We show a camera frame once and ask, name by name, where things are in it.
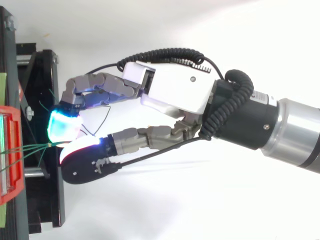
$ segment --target red object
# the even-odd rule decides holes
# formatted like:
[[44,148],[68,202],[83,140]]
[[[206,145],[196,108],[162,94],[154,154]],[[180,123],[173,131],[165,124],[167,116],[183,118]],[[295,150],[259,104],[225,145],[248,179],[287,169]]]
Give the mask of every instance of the red object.
[[[0,114],[5,114],[6,118],[6,141],[8,149],[20,147],[22,145],[21,136],[21,112],[19,109],[10,106],[0,106]],[[9,164],[13,164],[22,159],[23,154],[21,151],[8,154]],[[24,189],[24,166],[23,161],[20,160],[17,163],[9,167],[9,180],[10,190],[7,194],[0,195],[0,205],[7,203],[14,197],[16,197],[22,189]]]

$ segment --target black cylindrical connector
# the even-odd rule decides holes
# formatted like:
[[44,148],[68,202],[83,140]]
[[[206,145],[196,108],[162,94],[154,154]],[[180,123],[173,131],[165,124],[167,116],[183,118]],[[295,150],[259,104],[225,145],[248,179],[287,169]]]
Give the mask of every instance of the black cylindrical connector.
[[[237,84],[217,80],[213,86],[213,99],[206,108],[203,121],[238,90]],[[278,106],[269,104],[267,94],[254,91],[250,99],[229,116],[215,136],[249,149],[262,148],[273,132],[278,111]]]

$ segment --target black metal frame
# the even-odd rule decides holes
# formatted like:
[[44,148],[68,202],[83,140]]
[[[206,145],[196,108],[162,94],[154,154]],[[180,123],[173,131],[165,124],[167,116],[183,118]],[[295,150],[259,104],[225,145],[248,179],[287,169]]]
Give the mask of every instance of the black metal frame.
[[[48,143],[47,126],[50,109],[58,98],[57,65],[54,63],[56,55],[52,50],[28,52],[34,48],[28,44],[17,44],[17,52],[31,55],[28,65],[19,65],[18,74],[24,97],[20,102],[23,143]],[[31,107],[34,116],[29,121],[26,114],[27,107]],[[41,223],[52,222],[52,226],[61,227],[65,222],[64,186],[59,167],[59,149],[48,148],[40,167],[44,177],[30,177],[25,179],[29,233],[40,233]],[[25,168],[37,167],[41,153],[30,156],[24,162]]]
[[[5,103],[15,108],[21,107],[23,144],[48,143],[48,109],[58,95],[57,66],[52,50],[36,52],[34,43],[17,44],[15,31],[7,29],[5,21],[11,14],[0,6],[0,73],[7,73]],[[29,64],[17,66],[19,55],[32,55]],[[20,101],[19,82],[24,95]],[[26,116],[26,108],[34,111],[32,120]],[[40,233],[41,223],[52,222],[53,227],[61,227],[65,222],[64,185],[59,167],[59,150],[46,150],[40,163],[43,177],[25,179],[25,188],[7,203],[6,225],[0,228],[2,240],[28,240],[29,234]],[[25,168],[38,166],[40,153],[24,161]]]
[[[0,73],[7,73],[5,104],[19,108],[18,71],[15,32],[7,29],[11,14],[0,6]],[[28,235],[26,189],[7,203],[5,228],[0,228],[1,240],[27,240]]]

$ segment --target thin wire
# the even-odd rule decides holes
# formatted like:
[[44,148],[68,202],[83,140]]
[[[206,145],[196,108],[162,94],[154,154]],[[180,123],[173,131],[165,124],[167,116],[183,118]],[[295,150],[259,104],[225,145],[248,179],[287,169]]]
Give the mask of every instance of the thin wire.
[[24,157],[20,158],[19,160],[15,161],[15,162],[9,164],[8,166],[6,166],[5,168],[1,169],[1,170],[0,170],[0,173],[3,172],[3,171],[6,170],[6,169],[12,167],[13,165],[19,163],[21,160],[23,160],[23,159],[31,156],[32,154],[35,154],[36,152],[41,151],[41,150],[44,150],[44,149],[46,149],[46,148],[47,148],[47,147],[45,146],[45,147],[42,147],[42,148],[40,148],[40,149],[38,149],[38,150],[35,150],[35,151],[33,151],[33,152],[30,152],[29,154],[25,155]]
[[90,135],[92,135],[93,136],[93,134],[88,130],[88,128],[86,128],[86,126],[85,125],[83,125],[83,124],[81,124],[82,125],[82,127],[84,127],[84,129],[90,134]]
[[40,157],[40,160],[39,160],[39,163],[38,163],[38,167],[40,166],[40,163],[42,161],[42,158],[44,157],[44,154],[45,154],[45,151],[47,150],[47,147],[43,150],[42,154],[41,154],[41,157]]
[[140,162],[142,160],[146,160],[146,159],[158,156],[160,154],[164,154],[164,153],[169,152],[169,151],[171,151],[173,149],[180,148],[183,145],[186,145],[186,144],[189,144],[189,143],[193,143],[193,142],[199,141],[199,140],[204,140],[204,139],[202,137],[199,137],[199,136],[195,137],[195,138],[188,139],[186,141],[183,141],[183,142],[177,143],[175,145],[169,146],[169,147],[167,147],[165,149],[150,153],[150,154],[145,155],[145,156],[137,157],[137,158],[135,158],[133,160],[130,160],[130,161],[123,162],[123,163],[121,163],[121,167],[125,167],[125,166],[128,166],[130,164],[135,164],[135,163]]
[[18,153],[18,152],[21,152],[21,151],[29,151],[29,150],[33,150],[33,149],[36,149],[36,148],[40,148],[40,147],[44,147],[44,146],[47,146],[48,144],[47,143],[44,143],[44,144],[30,144],[30,145],[25,145],[25,146],[19,146],[19,147],[15,147],[15,148],[10,148],[8,150],[5,150],[5,151],[2,151],[0,152],[0,155],[1,154],[7,154],[7,153]]
[[88,136],[88,133],[86,133],[85,131],[83,131],[82,129],[80,129],[80,132],[83,132],[85,135]]
[[102,123],[100,124],[100,126],[98,127],[98,129],[97,129],[93,134],[86,128],[85,125],[82,124],[82,126],[84,127],[84,129],[85,129],[90,135],[92,135],[92,136],[95,136],[95,135],[97,134],[97,132],[100,130],[100,128],[102,127],[102,125],[105,123],[105,121],[106,121],[106,119],[107,119],[107,117],[108,117],[108,115],[109,115],[111,106],[105,106],[105,107],[109,107],[108,112],[106,113],[106,116],[105,116],[105,118],[103,119],[103,121],[102,121]]
[[94,74],[95,72],[98,72],[98,71],[100,71],[100,70],[102,70],[102,69],[106,69],[106,68],[110,68],[110,67],[116,67],[116,66],[117,66],[116,63],[103,65],[103,66],[97,67],[96,69],[93,69],[93,70],[87,72],[86,75],[87,75],[87,74]]
[[94,136],[95,136],[96,133],[100,130],[100,128],[101,128],[102,125],[105,123],[105,121],[106,121],[106,119],[107,119],[107,117],[108,117],[108,115],[109,115],[111,106],[106,106],[106,107],[109,107],[108,112],[106,113],[106,116],[105,116],[105,118],[103,119],[103,121],[102,121],[102,123],[100,124],[100,126],[98,127],[98,129],[94,132],[94,134],[93,134]]
[[206,60],[209,64],[211,64],[211,66],[215,69],[215,71],[218,73],[220,79],[225,80],[224,76],[222,75],[221,71],[219,70],[218,66],[209,58],[207,57],[203,57],[204,60]]
[[46,108],[46,107],[41,103],[40,100],[39,100],[39,103],[40,103],[41,107],[43,107],[47,112],[49,112],[48,108]]
[[55,101],[57,103],[59,103],[59,100],[56,98],[55,94],[52,92],[52,90],[49,88],[50,93],[52,94],[52,96],[54,97]]

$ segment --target silver cylindrical joint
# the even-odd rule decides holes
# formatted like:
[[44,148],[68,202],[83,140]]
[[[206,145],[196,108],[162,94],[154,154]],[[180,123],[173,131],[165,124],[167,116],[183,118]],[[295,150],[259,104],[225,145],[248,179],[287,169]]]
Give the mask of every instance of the silver cylindrical joint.
[[278,101],[278,107],[277,122],[262,153],[320,173],[320,163],[311,168],[320,152],[320,110],[286,98]]
[[43,176],[44,176],[44,173],[42,172],[40,167],[26,167],[24,169],[25,178],[38,178]]

